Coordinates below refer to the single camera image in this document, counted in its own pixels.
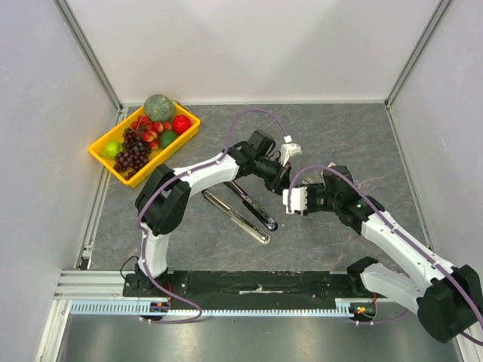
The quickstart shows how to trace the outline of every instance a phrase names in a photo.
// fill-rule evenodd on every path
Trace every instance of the green apple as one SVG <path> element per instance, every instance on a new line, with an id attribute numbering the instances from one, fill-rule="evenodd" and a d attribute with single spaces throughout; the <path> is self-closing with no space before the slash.
<path id="1" fill-rule="evenodd" d="M 119 141 L 109 141 L 104 146 L 102 156 L 104 158 L 109 158 L 113 160 L 118 153 L 123 151 L 124 151 L 124 147 L 122 147 L 122 143 L 120 143 Z"/>

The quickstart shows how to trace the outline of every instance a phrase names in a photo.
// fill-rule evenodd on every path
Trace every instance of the yellow tray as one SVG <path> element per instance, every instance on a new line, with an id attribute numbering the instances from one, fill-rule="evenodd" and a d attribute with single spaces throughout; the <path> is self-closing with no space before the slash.
<path id="1" fill-rule="evenodd" d="M 199 131 L 199 125 L 201 122 L 199 118 L 188 112 L 179 104 L 174 104 L 174 115 L 185 115 L 191 121 L 191 127 L 183 133 L 181 136 L 175 139 L 168 147 L 165 149 L 156 149 L 149 154 L 149 162 L 141 170 L 139 170 L 130 180 L 126 180 L 124 177 L 128 174 L 128 171 L 117 173 L 114 171 L 114 160 L 109 160 L 101 156 L 104 146 L 112 140 L 118 140 L 123 142 L 124 130 L 131 125 L 131 122 L 137 120 L 137 116 L 144 114 L 144 107 L 139 108 L 132 115 L 127 117 L 120 124 L 111 129 L 104 136 L 99 138 L 96 142 L 89 146 L 89 152 L 93 155 L 101 164 L 103 164 L 111 173 L 116 176 L 122 183 L 130 187 L 136 187 L 139 185 L 143 179 L 145 179 L 151 172 L 154 171 L 157 166 L 165 162 L 172 154 L 174 154 L 182 145 L 188 142 L 195 136 Z"/>

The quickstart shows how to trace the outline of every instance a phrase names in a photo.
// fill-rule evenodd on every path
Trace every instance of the green fruit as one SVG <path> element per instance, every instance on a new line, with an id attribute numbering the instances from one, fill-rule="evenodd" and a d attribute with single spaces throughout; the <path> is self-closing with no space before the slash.
<path id="1" fill-rule="evenodd" d="M 161 148 L 165 149 L 166 147 L 168 147 L 177 137 L 178 135 L 173 130 L 167 130 L 166 132 L 163 132 L 161 135 L 161 142 L 159 143 L 161 145 Z"/>
<path id="2" fill-rule="evenodd" d="M 122 147 L 122 143 L 120 143 L 119 141 L 109 141 L 104 146 L 102 156 L 104 158 L 113 160 L 114 157 L 122 151 L 124 151 L 124 147 Z"/>
<path id="3" fill-rule="evenodd" d="M 144 113 L 153 122 L 170 122 L 174 117 L 174 104 L 162 94 L 154 94 L 144 102 Z"/>

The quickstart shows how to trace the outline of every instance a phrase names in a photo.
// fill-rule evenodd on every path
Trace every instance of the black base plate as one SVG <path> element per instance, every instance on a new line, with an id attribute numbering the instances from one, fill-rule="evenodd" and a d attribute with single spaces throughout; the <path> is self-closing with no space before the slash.
<path id="1" fill-rule="evenodd" d="M 373 297 L 367 290 L 354 292 L 348 275 L 329 271 L 168 271 L 157 281 L 203 309 L 333 308 L 335 298 Z M 278 293 L 246 293 L 260 286 L 262 291 Z M 165 296 L 143 286 L 136 274 L 126 276 L 122 295 Z M 187 308 L 177 299 L 171 302 L 173 310 Z"/>

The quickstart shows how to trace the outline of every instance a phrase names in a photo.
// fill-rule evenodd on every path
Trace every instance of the silver tongs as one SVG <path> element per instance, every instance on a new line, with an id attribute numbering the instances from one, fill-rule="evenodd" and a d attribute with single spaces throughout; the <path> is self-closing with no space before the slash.
<path id="1" fill-rule="evenodd" d="M 237 183 L 230 181 L 225 183 L 235 195 L 242 199 L 243 205 L 265 226 L 269 231 L 274 232 L 278 228 L 277 222 L 250 197 Z"/>
<path id="2" fill-rule="evenodd" d="M 220 210 L 222 210 L 224 213 L 226 213 L 228 216 L 230 216 L 231 220 L 235 224 L 237 224 L 242 229 L 244 229 L 249 235 L 256 238 L 261 244 L 265 245 L 265 244 L 268 244 L 270 242 L 270 236 L 267 233 L 260 230 L 258 227 L 256 227 L 254 224 L 252 224 L 250 221 L 245 219 L 245 217 L 243 215 L 241 215 L 237 210 L 235 210 L 233 207 L 229 206 L 225 201 L 218 198 L 212 192 L 210 192 L 209 190 L 203 190 L 202 195 L 211 204 L 218 207 Z"/>

